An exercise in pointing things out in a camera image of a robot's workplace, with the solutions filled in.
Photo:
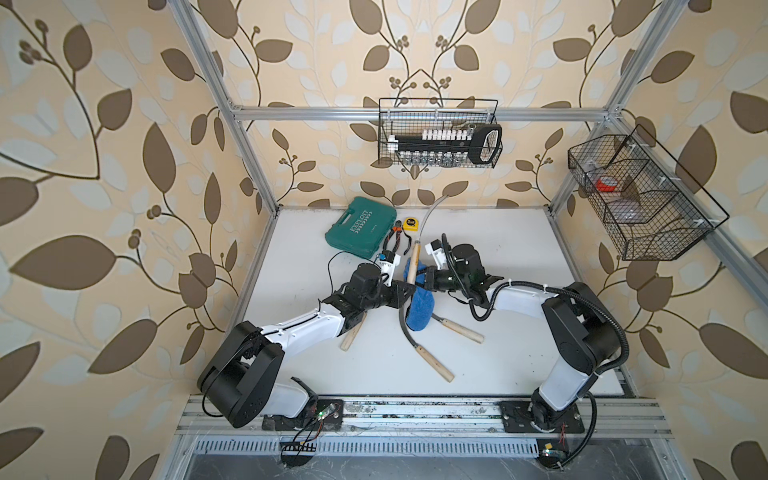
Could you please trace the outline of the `blue microfiber rag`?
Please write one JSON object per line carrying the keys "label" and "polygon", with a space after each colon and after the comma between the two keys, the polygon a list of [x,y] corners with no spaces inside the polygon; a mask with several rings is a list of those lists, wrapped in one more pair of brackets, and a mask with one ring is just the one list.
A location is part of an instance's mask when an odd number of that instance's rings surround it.
{"label": "blue microfiber rag", "polygon": [[406,314],[406,325],[412,331],[422,331],[429,324],[434,312],[433,293],[418,287],[412,296],[412,302]]}

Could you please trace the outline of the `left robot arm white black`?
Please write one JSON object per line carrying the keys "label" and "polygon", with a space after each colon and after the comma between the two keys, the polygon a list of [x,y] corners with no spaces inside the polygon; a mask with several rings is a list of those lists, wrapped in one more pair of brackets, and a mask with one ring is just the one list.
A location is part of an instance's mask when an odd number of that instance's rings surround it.
{"label": "left robot arm white black", "polygon": [[415,291],[415,285],[361,263],[348,282],[305,314],[274,325],[237,324],[197,380],[204,413],[234,428],[258,416],[280,417],[294,429],[316,422],[317,394],[297,377],[290,385],[278,382],[283,361],[351,331],[370,310],[402,307]]}

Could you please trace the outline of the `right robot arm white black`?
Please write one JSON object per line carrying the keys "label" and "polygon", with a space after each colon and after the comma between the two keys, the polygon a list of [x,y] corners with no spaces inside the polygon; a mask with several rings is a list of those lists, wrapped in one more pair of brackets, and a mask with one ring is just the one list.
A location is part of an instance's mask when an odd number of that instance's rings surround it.
{"label": "right robot arm white black", "polygon": [[474,320],[504,310],[546,321],[559,358],[522,414],[539,429],[549,429],[603,373],[628,359],[625,331],[586,284],[553,287],[490,275],[473,245],[451,247],[446,238],[427,244],[425,252],[435,264],[420,270],[422,285],[461,294]]}

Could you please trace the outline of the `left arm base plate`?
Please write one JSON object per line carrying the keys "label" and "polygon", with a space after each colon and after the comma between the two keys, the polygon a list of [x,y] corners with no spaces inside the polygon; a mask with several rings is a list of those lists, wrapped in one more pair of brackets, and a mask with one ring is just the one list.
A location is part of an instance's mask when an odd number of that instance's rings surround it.
{"label": "left arm base plate", "polygon": [[338,431],[341,428],[345,402],[342,399],[316,399],[308,404],[296,417],[267,415],[263,418],[264,431],[299,432],[302,428],[318,426]]}

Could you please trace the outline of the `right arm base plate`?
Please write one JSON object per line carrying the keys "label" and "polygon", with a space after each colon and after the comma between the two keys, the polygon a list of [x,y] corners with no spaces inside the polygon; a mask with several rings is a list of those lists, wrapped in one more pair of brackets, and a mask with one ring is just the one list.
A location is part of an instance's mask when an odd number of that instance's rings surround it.
{"label": "right arm base plate", "polygon": [[506,433],[581,434],[586,431],[576,403],[561,411],[552,410],[545,402],[506,400],[498,403]]}

